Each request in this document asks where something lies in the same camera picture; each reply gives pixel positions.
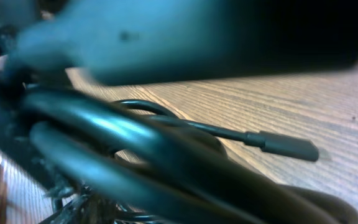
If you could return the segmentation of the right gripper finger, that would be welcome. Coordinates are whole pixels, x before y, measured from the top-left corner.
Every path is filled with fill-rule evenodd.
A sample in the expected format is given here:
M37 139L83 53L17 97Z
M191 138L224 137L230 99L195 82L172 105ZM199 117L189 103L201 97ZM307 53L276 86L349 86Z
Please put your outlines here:
M17 113L17 96L18 93L11 93L0 84L0 151L47 189L47 197L71 196L75 193L75 184L51 166L41 163L42 156L30 145L30 123Z

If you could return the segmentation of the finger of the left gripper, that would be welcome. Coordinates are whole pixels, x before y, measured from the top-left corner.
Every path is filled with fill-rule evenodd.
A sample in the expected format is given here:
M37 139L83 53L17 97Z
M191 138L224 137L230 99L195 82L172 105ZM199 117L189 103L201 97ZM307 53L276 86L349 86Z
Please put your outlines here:
M21 32L4 77L83 67L105 85L342 70L358 0L73 1Z

